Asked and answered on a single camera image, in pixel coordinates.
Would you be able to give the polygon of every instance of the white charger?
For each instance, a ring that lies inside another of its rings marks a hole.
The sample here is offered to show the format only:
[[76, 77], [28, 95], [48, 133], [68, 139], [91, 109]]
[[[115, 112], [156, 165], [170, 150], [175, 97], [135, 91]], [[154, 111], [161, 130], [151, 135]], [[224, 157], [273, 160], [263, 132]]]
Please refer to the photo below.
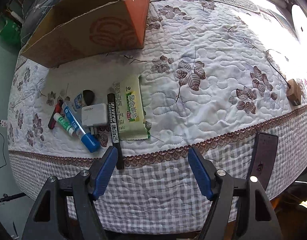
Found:
[[107, 104], [84, 106], [81, 110], [82, 126], [85, 128], [106, 125], [108, 123]]

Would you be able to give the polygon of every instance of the blue gripper pad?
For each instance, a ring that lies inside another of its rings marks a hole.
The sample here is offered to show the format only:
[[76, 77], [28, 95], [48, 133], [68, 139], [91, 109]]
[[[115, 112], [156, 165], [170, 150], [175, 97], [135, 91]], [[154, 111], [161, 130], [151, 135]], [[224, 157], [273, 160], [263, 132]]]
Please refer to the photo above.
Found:
[[95, 190], [92, 193], [95, 199], [98, 199], [106, 191], [117, 160], [118, 151], [116, 147], [113, 147], [95, 179]]
[[197, 156], [197, 153], [194, 151], [193, 148], [189, 149], [188, 161], [194, 174], [194, 177], [196, 178], [196, 181], [198, 183], [201, 194], [203, 196], [206, 196], [209, 200], [212, 199], [214, 194], [211, 190], [210, 177], [207, 174], [205, 168], [203, 167], [201, 161]]

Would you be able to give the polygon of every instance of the open cardboard box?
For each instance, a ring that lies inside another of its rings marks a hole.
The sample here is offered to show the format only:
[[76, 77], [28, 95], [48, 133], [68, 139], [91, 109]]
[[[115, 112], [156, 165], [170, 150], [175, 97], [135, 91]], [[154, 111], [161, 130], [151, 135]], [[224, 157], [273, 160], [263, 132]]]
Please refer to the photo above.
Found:
[[48, 68], [91, 55], [143, 48], [149, 0], [62, 0], [22, 55]]

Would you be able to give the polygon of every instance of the bed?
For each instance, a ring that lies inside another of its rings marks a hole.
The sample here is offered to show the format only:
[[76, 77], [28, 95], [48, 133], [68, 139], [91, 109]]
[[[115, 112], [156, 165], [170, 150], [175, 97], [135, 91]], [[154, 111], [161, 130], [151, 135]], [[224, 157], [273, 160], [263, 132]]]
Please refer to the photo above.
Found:
[[[270, 199], [307, 166], [307, 73], [294, 68], [299, 57], [307, 62], [307, 54], [266, 0], [150, 1], [143, 49], [54, 69], [19, 57], [8, 107], [9, 158], [17, 184], [33, 199], [49, 176], [67, 178], [88, 169], [111, 145], [108, 128], [99, 129], [102, 148], [91, 154], [61, 127], [48, 129], [55, 103], [83, 89], [95, 92], [96, 103], [106, 102], [113, 82], [139, 74], [151, 137], [121, 142], [126, 167], [113, 172], [96, 210], [111, 231], [196, 231], [211, 203], [186, 158], [192, 145], [217, 168], [245, 178], [255, 133], [278, 135], [266, 190]], [[270, 64], [300, 84], [300, 106], [290, 104], [287, 86]], [[229, 221], [235, 219], [236, 201]], [[74, 218], [72, 199], [68, 207]]]

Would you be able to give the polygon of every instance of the blue glue tube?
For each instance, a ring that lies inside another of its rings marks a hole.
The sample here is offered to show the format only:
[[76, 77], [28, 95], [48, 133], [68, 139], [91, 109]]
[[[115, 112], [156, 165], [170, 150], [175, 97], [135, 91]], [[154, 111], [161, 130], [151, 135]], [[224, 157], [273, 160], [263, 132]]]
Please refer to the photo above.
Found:
[[74, 117], [72, 113], [73, 110], [70, 109], [70, 105], [67, 102], [64, 102], [62, 108], [67, 119], [69, 120], [69, 123], [72, 125], [79, 139], [87, 147], [89, 152], [93, 153], [98, 150], [100, 148], [99, 141], [97, 141], [96, 138], [90, 132], [86, 133], [84, 131], [77, 119]]

